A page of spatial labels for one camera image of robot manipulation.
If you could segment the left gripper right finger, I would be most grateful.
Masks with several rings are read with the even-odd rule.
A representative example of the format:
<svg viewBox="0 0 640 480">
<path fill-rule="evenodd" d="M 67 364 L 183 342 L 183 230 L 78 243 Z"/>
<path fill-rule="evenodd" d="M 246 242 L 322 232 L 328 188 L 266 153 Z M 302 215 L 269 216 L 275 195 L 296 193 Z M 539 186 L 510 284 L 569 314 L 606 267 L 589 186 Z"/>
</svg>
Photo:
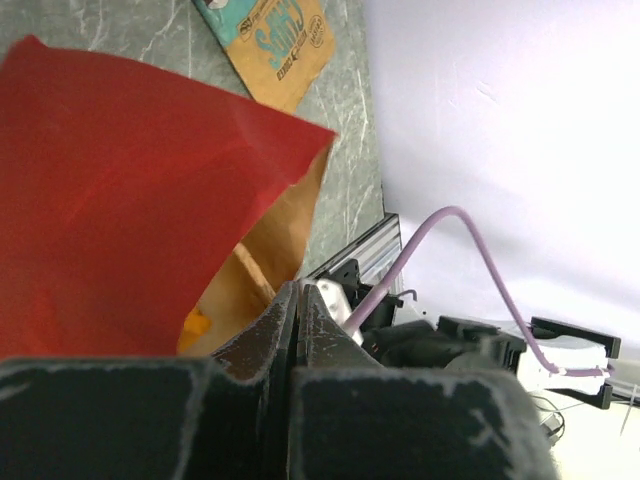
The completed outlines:
<svg viewBox="0 0 640 480">
<path fill-rule="evenodd" d="M 554 479 L 537 411 L 510 373 L 386 368 L 299 303 L 291 376 L 292 479 Z"/>
</svg>

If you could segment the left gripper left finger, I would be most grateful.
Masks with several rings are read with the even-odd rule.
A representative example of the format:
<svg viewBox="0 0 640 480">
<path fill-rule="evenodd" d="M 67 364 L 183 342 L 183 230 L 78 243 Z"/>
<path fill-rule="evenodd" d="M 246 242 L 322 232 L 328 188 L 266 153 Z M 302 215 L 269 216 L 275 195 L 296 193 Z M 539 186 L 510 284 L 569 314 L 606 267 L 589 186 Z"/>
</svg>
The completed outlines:
<svg viewBox="0 0 640 480">
<path fill-rule="evenodd" d="M 1 365 L 5 479 L 282 479 L 298 290 L 209 357 Z"/>
</svg>

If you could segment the orange snack bag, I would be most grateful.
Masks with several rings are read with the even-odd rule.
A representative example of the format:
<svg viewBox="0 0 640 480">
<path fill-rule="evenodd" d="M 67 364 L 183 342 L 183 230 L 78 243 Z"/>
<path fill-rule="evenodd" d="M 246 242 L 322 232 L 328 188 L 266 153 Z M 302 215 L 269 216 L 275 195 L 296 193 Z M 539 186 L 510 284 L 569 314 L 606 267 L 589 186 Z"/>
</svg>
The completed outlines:
<svg viewBox="0 0 640 480">
<path fill-rule="evenodd" d="M 211 320 L 198 307 L 186 317 L 177 343 L 177 353 L 182 354 L 211 328 Z"/>
</svg>

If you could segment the red paper bag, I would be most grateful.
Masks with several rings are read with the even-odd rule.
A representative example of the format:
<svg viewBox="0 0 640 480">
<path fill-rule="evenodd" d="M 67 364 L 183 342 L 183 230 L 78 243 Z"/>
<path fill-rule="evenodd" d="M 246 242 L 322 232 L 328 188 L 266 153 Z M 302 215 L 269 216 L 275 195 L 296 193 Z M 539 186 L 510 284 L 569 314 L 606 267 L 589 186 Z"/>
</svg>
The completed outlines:
<svg viewBox="0 0 640 480">
<path fill-rule="evenodd" d="M 1 354 L 215 345 L 298 273 L 334 142 L 145 63 L 28 36 L 1 64 Z"/>
</svg>

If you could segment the brown teal chips bag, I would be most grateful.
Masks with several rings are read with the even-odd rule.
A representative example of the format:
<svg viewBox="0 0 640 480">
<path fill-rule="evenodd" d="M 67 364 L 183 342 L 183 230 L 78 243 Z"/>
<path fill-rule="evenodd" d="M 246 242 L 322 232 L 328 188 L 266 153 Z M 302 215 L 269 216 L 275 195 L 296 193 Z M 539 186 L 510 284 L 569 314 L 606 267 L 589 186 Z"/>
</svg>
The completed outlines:
<svg viewBox="0 0 640 480">
<path fill-rule="evenodd" d="M 251 97 L 293 113 L 329 62 L 334 35 L 318 1 L 194 3 Z"/>
</svg>

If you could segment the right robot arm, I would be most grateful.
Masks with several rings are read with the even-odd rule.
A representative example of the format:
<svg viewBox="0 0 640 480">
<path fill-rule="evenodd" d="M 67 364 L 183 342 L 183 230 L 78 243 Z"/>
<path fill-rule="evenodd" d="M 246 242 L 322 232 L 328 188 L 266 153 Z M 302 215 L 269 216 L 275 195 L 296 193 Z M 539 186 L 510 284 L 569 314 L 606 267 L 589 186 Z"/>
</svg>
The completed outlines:
<svg viewBox="0 0 640 480">
<path fill-rule="evenodd" d="M 545 358 L 568 370 L 602 369 L 603 376 L 558 376 L 544 368 L 521 332 L 489 323 L 442 316 L 393 324 L 409 308 L 399 295 L 386 296 L 352 339 L 372 358 L 392 368 L 449 370 L 502 368 L 527 392 L 550 390 L 605 410 L 613 387 L 610 362 L 619 357 L 621 340 L 574 325 L 534 317 L 528 325 Z"/>
</svg>

